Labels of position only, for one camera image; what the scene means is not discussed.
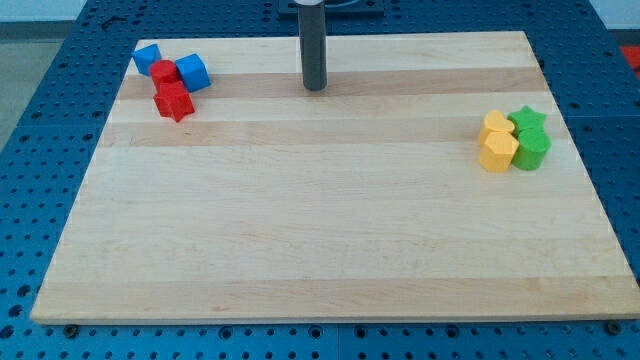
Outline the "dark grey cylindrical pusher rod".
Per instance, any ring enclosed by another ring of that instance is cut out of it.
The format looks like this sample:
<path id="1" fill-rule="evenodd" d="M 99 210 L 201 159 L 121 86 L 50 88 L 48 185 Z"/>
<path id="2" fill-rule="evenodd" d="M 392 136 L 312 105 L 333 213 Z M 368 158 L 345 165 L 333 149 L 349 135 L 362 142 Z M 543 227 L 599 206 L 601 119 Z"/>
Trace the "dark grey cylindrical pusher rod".
<path id="1" fill-rule="evenodd" d="M 323 0 L 297 0 L 303 85 L 310 91 L 327 86 L 326 24 Z"/>

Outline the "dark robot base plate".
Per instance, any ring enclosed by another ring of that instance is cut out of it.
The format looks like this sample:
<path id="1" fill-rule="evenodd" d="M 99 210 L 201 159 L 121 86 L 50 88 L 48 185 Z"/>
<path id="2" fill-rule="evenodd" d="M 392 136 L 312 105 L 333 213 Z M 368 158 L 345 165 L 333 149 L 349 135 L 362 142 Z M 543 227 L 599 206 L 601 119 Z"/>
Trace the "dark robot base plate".
<path id="1" fill-rule="evenodd" d="M 275 0 L 279 18 L 297 17 L 297 4 L 294 0 Z M 325 0 L 325 15 L 327 17 L 341 16 L 383 16 L 385 13 L 384 0 Z"/>

